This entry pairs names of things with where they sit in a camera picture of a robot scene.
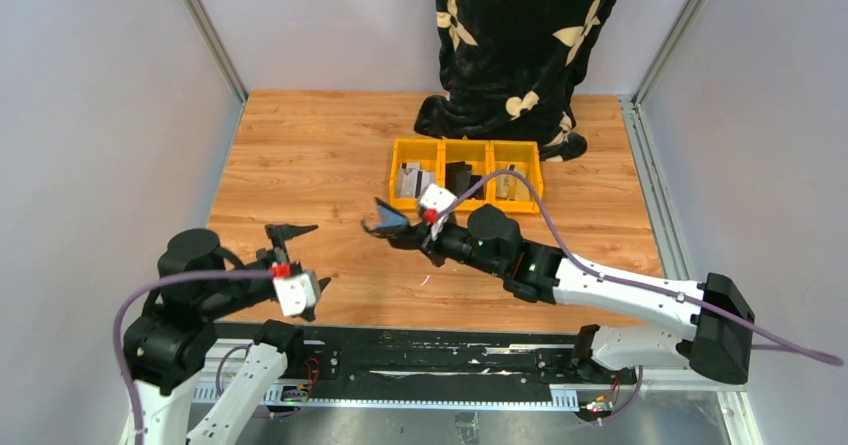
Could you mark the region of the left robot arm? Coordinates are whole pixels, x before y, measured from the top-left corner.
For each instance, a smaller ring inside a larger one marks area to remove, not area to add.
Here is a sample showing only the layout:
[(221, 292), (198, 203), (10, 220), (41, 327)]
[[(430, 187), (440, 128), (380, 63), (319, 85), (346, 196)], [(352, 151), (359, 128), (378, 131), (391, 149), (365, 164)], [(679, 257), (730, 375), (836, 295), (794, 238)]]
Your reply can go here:
[(159, 278), (131, 294), (113, 322), (113, 347), (130, 402), (123, 444), (233, 444), (264, 395), (286, 373), (304, 384), (294, 400), (307, 402), (322, 360), (310, 354), (303, 329), (269, 320), (251, 343), (229, 386), (210, 411), (189, 425), (193, 395), (218, 341), (215, 323), (264, 301), (286, 317), (312, 321), (327, 279), (293, 260), (286, 243), (314, 226), (268, 224), (270, 248), (242, 262), (205, 228), (174, 236), (157, 262)]

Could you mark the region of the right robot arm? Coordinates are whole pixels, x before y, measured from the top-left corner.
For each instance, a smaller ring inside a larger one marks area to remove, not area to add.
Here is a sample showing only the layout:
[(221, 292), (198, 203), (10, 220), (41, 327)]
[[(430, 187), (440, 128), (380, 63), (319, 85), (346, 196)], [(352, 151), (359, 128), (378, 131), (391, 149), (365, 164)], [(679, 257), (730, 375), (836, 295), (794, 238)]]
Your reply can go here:
[(755, 315), (734, 281), (710, 273), (702, 281), (657, 278), (603, 266), (523, 237), (518, 222), (485, 205), (466, 225), (454, 218), (412, 224), (380, 202), (380, 223), (364, 228), (399, 250), (422, 252), (494, 276), (529, 302), (590, 306), (640, 320), (634, 327), (587, 325), (572, 353), (599, 370), (686, 367), (715, 382), (749, 380)]

